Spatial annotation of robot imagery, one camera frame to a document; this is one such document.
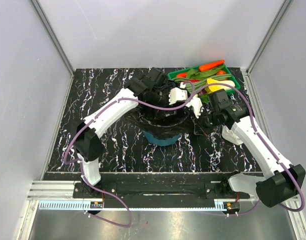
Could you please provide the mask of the black trash bag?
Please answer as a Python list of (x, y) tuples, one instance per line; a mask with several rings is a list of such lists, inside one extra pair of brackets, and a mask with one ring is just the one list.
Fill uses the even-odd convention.
[(201, 134), (194, 121), (194, 114), (186, 109), (173, 111), (157, 110), (147, 106), (137, 106), (124, 114), (124, 118), (156, 139), (166, 140), (180, 134)]

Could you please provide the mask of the teal plastic trash bin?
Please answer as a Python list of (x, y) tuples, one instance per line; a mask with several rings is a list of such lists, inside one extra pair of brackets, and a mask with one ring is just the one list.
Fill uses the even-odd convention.
[(158, 139), (153, 134), (151, 134), (150, 132), (144, 131), (143, 134), (150, 144), (160, 146), (160, 147), (166, 147), (166, 146), (173, 145), (182, 136), (181, 134), (178, 134), (176, 136), (172, 136), (172, 137), (169, 137), (169, 138), (166, 138), (166, 139)]

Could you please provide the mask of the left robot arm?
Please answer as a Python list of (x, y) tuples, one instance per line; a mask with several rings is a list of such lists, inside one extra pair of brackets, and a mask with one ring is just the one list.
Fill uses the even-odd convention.
[(101, 180), (99, 157), (103, 151), (102, 135), (120, 117), (136, 108), (139, 105), (138, 101), (157, 107), (167, 107), (170, 89), (168, 76), (153, 67), (147, 74), (127, 80), (115, 97), (77, 125), (77, 133), (87, 126), (80, 132), (73, 146), (82, 161), (82, 176), (87, 182), (83, 190), (89, 197), (99, 196), (102, 190), (99, 184)]

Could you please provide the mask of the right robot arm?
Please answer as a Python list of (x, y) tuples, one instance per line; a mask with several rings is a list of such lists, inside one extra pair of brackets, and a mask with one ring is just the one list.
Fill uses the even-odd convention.
[(293, 165), (264, 135), (258, 126), (250, 104), (246, 99), (233, 104), (225, 90), (220, 89), (208, 96), (210, 112), (201, 119), (207, 127), (224, 125), (242, 141), (255, 158), (263, 176), (232, 173), (220, 186), (221, 194), (232, 198), (238, 192), (255, 196), (269, 208), (281, 205), (284, 201), (299, 195), (301, 205), (305, 198), (301, 190), (306, 175), (300, 165)]

